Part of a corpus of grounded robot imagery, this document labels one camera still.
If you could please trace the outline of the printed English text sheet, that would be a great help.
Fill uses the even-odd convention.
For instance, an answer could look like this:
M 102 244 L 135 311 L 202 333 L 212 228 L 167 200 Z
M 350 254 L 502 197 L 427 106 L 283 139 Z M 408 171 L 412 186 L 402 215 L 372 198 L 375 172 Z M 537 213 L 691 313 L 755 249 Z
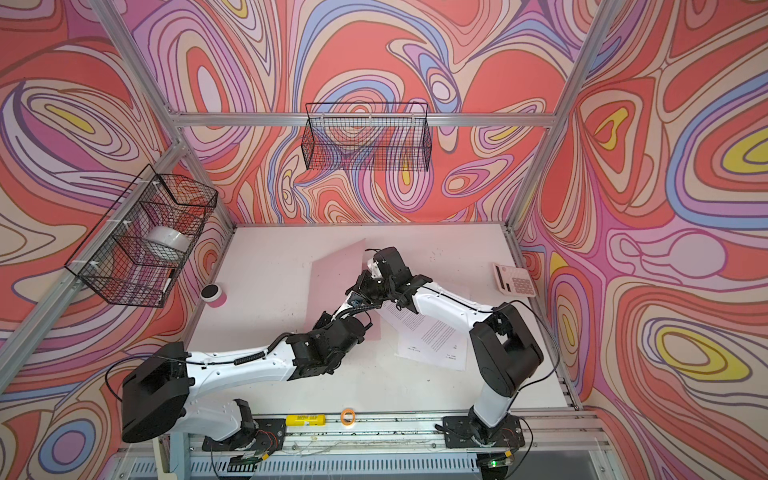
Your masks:
M 398 333 L 399 341 L 422 354 L 436 354 L 450 340 L 453 330 L 432 317 L 398 309 L 387 302 L 379 315 Z

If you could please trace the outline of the pink file folder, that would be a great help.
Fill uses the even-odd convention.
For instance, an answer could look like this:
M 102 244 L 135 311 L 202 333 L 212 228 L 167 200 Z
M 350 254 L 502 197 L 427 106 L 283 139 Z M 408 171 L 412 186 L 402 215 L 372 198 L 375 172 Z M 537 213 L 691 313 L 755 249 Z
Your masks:
M 323 312 L 333 314 L 345 301 L 345 291 L 356 283 L 366 265 L 366 249 L 366 239 L 363 238 L 312 263 L 305 331 L 315 327 Z

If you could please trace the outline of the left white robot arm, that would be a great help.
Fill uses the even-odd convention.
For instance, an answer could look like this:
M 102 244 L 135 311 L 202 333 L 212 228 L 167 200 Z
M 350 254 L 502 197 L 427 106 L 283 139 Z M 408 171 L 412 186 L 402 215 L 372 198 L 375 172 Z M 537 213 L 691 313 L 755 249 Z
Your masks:
M 213 394 L 331 375 L 371 326 L 353 315 L 336 319 L 323 313 L 313 330 L 283 333 L 251 350 L 188 352 L 182 342 L 168 344 L 122 382 L 121 439 L 134 444 L 181 432 L 205 436 L 209 450 L 244 449 L 259 430 L 249 403 L 239 398 L 215 403 Z

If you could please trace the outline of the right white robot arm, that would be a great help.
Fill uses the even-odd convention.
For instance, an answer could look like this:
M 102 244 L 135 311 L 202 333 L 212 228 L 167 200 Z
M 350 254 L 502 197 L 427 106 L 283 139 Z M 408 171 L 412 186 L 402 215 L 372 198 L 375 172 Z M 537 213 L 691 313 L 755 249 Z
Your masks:
M 374 305 L 391 304 L 466 333 L 484 382 L 468 421 L 477 438 L 502 428 L 524 382 L 544 361 L 541 347 L 512 303 L 479 304 L 425 275 L 415 275 L 394 247 L 373 251 L 357 286 Z

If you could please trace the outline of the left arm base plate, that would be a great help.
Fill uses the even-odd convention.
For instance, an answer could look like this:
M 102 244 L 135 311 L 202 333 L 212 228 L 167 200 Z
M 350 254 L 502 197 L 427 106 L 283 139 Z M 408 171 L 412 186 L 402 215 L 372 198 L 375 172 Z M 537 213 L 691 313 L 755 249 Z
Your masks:
M 246 424 L 226 440 L 215 441 L 205 437 L 202 450 L 205 452 L 255 451 L 272 454 L 283 448 L 286 428 L 286 421 L 282 418 L 257 419 L 252 425 Z

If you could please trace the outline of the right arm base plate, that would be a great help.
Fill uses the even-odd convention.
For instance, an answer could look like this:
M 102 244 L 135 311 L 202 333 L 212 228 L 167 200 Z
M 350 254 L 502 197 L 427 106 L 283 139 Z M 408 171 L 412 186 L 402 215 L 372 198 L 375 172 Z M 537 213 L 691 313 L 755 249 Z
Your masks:
M 435 429 L 449 449 L 504 448 L 515 452 L 526 445 L 520 418 L 513 415 L 506 415 L 493 427 L 469 415 L 445 416 Z

